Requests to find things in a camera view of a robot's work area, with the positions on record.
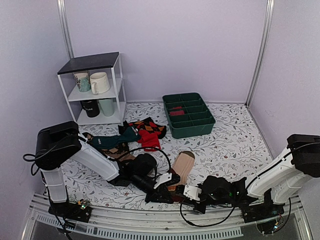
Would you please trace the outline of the beige striped sock pair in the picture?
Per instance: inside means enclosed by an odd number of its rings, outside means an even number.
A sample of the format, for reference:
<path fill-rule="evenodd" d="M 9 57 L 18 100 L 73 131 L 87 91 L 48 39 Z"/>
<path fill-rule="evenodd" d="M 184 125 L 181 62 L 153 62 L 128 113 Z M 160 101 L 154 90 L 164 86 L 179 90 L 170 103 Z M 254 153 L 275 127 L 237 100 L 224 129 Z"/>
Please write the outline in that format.
<path fill-rule="evenodd" d="M 174 203 L 183 200 L 183 197 L 177 195 L 176 188 L 179 185 L 186 185 L 187 178 L 195 164 L 195 155 L 191 151 L 180 152 L 171 167 L 170 172 L 173 174 L 178 174 L 180 176 L 180 181 L 168 187 L 168 191 L 172 197 Z"/>

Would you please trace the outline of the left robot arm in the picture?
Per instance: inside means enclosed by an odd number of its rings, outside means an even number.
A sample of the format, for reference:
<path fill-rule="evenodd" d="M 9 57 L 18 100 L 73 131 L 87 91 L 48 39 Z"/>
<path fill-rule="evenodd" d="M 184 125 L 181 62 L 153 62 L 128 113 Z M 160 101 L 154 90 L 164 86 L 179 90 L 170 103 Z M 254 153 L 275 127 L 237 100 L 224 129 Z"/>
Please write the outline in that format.
<path fill-rule="evenodd" d="M 35 165 L 44 176 L 50 200 L 63 216 L 74 213 L 74 205 L 68 201 L 61 165 L 67 160 L 82 164 L 100 175 L 113 186 L 126 187 L 130 184 L 146 194 L 145 202 L 172 204 L 174 201 L 167 183 L 173 183 L 171 173 L 150 176 L 157 171 L 157 161 L 148 154 L 139 154 L 134 159 L 126 157 L 125 150 L 120 156 L 111 158 L 107 151 L 120 144 L 140 139 L 134 127 L 128 127 L 121 135 L 90 136 L 80 133 L 79 126 L 69 121 L 40 130 L 37 134 Z"/>

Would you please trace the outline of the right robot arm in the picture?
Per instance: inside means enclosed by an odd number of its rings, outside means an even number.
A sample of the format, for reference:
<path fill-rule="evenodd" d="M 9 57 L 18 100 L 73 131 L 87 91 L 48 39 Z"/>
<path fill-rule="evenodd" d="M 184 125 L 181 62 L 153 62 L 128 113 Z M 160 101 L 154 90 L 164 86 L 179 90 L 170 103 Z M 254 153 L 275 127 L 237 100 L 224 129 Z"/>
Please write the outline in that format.
<path fill-rule="evenodd" d="M 203 214 L 207 206 L 230 204 L 244 209 L 263 196 L 270 197 L 259 206 L 262 218 L 269 218 L 306 182 L 320 176 L 320 137 L 292 134 L 287 146 L 253 178 L 230 182 L 209 175 L 199 184 L 201 193 L 194 210 Z"/>

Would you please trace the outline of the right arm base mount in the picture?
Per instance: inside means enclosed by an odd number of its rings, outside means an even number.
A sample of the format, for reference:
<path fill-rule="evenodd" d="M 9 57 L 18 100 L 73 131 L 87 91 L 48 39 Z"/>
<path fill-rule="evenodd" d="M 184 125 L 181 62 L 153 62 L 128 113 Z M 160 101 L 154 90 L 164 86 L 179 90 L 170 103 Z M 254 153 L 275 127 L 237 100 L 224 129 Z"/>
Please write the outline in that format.
<path fill-rule="evenodd" d="M 263 202 L 261 204 L 243 206 L 240 209 L 244 222 L 251 223 L 282 215 L 284 213 L 284 206 L 284 204 Z"/>

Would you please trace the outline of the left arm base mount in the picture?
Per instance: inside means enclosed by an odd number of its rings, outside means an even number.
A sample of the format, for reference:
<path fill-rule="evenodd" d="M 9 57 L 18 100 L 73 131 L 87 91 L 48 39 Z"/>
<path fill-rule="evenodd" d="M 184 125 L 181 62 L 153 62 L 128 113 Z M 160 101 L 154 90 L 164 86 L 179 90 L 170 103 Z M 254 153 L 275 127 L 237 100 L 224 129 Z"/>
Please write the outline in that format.
<path fill-rule="evenodd" d="M 63 203 L 50 203 L 49 214 L 64 219 L 88 223 L 91 217 L 92 208 L 88 200 L 81 199 L 76 203 L 69 201 Z"/>

